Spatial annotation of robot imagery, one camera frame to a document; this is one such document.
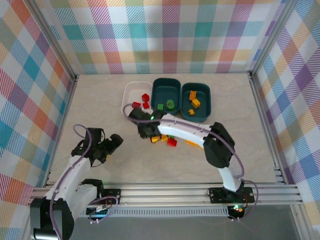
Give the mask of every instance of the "plastic container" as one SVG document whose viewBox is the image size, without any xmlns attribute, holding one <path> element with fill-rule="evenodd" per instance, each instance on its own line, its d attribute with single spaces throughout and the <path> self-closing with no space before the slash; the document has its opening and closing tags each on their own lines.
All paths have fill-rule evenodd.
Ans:
<svg viewBox="0 0 320 240">
<path fill-rule="evenodd" d="M 152 93 L 152 84 L 147 81 L 131 81 L 129 82 L 124 89 L 124 94 L 122 98 L 122 104 L 121 104 L 121 112 L 123 113 L 123 109 L 125 105 L 132 104 L 133 102 L 141 103 L 141 108 L 143 108 L 143 101 L 142 101 L 142 95 L 148 94 L 151 98 Z M 129 115 L 132 111 L 132 107 L 128 106 L 125 109 L 125 114 Z M 145 112 L 152 113 L 151 107 L 144 110 Z"/>
<path fill-rule="evenodd" d="M 189 100 L 190 91 L 196 91 L 196 99 L 201 103 L 199 108 L 194 108 Z M 189 115 L 189 110 L 194 110 L 194 115 Z M 211 114 L 210 87 L 204 83 L 188 82 L 181 90 L 181 115 L 185 120 L 191 122 L 204 122 Z"/>
<path fill-rule="evenodd" d="M 173 100 L 174 109 L 166 107 L 167 101 Z M 158 78 L 154 80 L 151 95 L 151 107 L 158 109 L 158 104 L 163 104 L 163 112 L 176 115 L 180 110 L 181 83 L 174 78 Z"/>
</svg>

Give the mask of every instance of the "teal bin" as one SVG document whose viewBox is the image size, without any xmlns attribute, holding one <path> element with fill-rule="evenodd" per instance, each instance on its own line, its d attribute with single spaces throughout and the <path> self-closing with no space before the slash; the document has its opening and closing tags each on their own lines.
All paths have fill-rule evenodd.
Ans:
<svg viewBox="0 0 320 240">
<path fill-rule="evenodd" d="M 190 92 L 196 91 L 196 99 L 201 103 L 199 108 L 194 108 L 189 100 Z M 194 110 L 194 115 L 189 115 L 189 110 Z M 204 122 L 211 114 L 210 87 L 204 83 L 188 82 L 181 90 L 181 115 L 191 122 Z"/>
<path fill-rule="evenodd" d="M 168 109 L 166 103 L 173 100 L 174 108 Z M 180 110 L 181 83 L 174 78 L 158 78 L 152 85 L 151 108 L 158 109 L 158 104 L 163 104 L 163 112 L 176 115 Z"/>
</svg>

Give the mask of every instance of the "white floor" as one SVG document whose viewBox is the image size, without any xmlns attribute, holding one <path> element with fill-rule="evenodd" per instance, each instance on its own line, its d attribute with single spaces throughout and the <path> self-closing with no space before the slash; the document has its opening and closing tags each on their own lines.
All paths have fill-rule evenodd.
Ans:
<svg viewBox="0 0 320 240">
<path fill-rule="evenodd" d="M 177 139 L 177 147 L 170 147 L 164 142 L 151 144 L 149 139 L 141 139 L 136 125 L 122 115 L 121 103 L 126 84 L 131 81 L 152 83 L 157 78 L 175 78 L 181 85 L 188 82 L 207 84 L 211 90 L 212 111 L 204 123 L 213 125 L 220 122 L 225 126 L 243 162 L 244 179 L 258 183 L 276 182 L 272 156 L 246 73 L 81 75 L 49 182 L 59 178 L 72 149 L 81 140 L 73 132 L 74 124 L 103 128 L 107 137 L 117 133 L 124 139 L 105 164 L 91 168 L 84 178 L 113 183 L 222 182 L 218 170 L 206 161 L 201 148 L 190 146 L 183 139 Z M 240 172 L 234 157 L 231 166 L 235 174 Z"/>
</svg>

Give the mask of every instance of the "toy block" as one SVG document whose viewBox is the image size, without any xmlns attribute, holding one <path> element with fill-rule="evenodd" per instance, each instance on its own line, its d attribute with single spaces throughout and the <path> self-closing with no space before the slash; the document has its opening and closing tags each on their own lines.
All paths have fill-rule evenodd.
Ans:
<svg viewBox="0 0 320 240">
<path fill-rule="evenodd" d="M 192 105 L 195 109 L 197 109 L 197 108 L 200 107 L 201 102 L 199 102 L 198 99 L 194 99 L 194 100 L 192 100 L 191 105 Z"/>
<path fill-rule="evenodd" d="M 166 142 L 166 144 L 168 144 L 168 145 L 170 145 L 172 147 L 175 147 L 175 146 L 177 146 L 177 141 L 174 140 L 173 138 L 169 137 L 168 141 Z"/>
<path fill-rule="evenodd" d="M 149 103 L 147 103 L 147 102 L 144 102 L 144 103 L 142 104 L 142 106 L 143 106 L 144 109 L 150 108 Z"/>
<path fill-rule="evenodd" d="M 152 136 L 151 137 L 151 143 L 154 144 L 154 143 L 158 142 L 160 139 L 161 139 L 160 136 Z"/>
<path fill-rule="evenodd" d="M 185 140 L 185 143 L 186 144 L 190 144 L 190 145 L 195 146 L 195 147 L 198 147 L 198 144 L 196 144 L 196 143 L 194 143 L 192 141 Z"/>
<path fill-rule="evenodd" d="M 136 101 L 134 101 L 133 103 L 132 103 L 132 108 L 134 109 L 134 108 L 139 108 L 141 106 L 141 103 L 140 102 L 136 102 Z"/>
<path fill-rule="evenodd" d="M 142 95 L 142 101 L 144 101 L 145 103 L 147 103 L 149 100 L 150 100 L 150 97 L 149 97 L 148 94 L 145 93 L 145 94 Z"/>
<path fill-rule="evenodd" d="M 167 141 L 167 140 L 168 140 L 167 135 L 161 135 L 161 141 L 162 141 L 162 142 L 165 142 L 165 141 Z"/>
<path fill-rule="evenodd" d="M 169 99 L 168 101 L 166 101 L 165 106 L 168 110 L 172 111 L 175 108 L 175 102 L 173 100 Z"/>
<path fill-rule="evenodd" d="M 195 111 L 194 111 L 193 109 L 190 109 L 190 110 L 189 110 L 189 115 L 190 115 L 190 116 L 195 115 Z"/>
<path fill-rule="evenodd" d="M 158 104 L 157 109 L 158 109 L 158 110 L 163 110 L 163 109 L 164 109 L 164 105 L 163 105 L 163 104 Z"/>
<path fill-rule="evenodd" d="M 195 100 L 196 99 L 197 92 L 196 91 L 190 91 L 189 100 Z"/>
</svg>

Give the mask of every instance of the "red block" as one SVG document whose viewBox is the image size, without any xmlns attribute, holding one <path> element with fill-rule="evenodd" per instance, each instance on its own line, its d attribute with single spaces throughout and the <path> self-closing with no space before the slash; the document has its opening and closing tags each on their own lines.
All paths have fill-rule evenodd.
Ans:
<svg viewBox="0 0 320 240">
<path fill-rule="evenodd" d="M 142 95 L 142 101 L 144 101 L 145 103 L 147 103 L 149 100 L 150 100 L 150 97 L 149 97 L 148 94 L 145 93 L 145 94 Z"/>
<path fill-rule="evenodd" d="M 169 144 L 172 147 L 176 147 L 177 146 L 177 140 L 174 140 L 172 137 L 169 137 L 168 141 L 166 142 L 166 144 Z"/>
<path fill-rule="evenodd" d="M 149 103 L 147 103 L 147 102 L 143 103 L 142 106 L 144 109 L 150 108 Z"/>
<path fill-rule="evenodd" d="M 132 108 L 139 108 L 141 106 L 141 103 L 134 101 L 132 103 Z"/>
</svg>

